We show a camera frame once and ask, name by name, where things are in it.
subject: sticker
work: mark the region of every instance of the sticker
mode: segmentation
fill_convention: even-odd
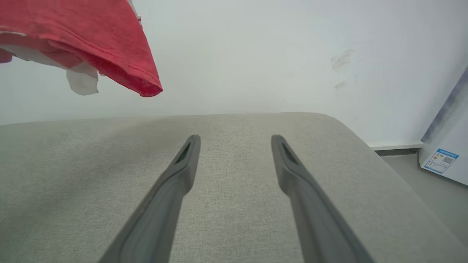
[[[424,168],[443,174],[457,158],[458,155],[439,149],[434,153],[432,158],[427,161]]]

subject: gray floor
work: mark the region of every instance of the gray floor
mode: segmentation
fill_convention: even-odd
[[[386,156],[383,160],[468,247],[468,186],[420,168],[417,154]]]

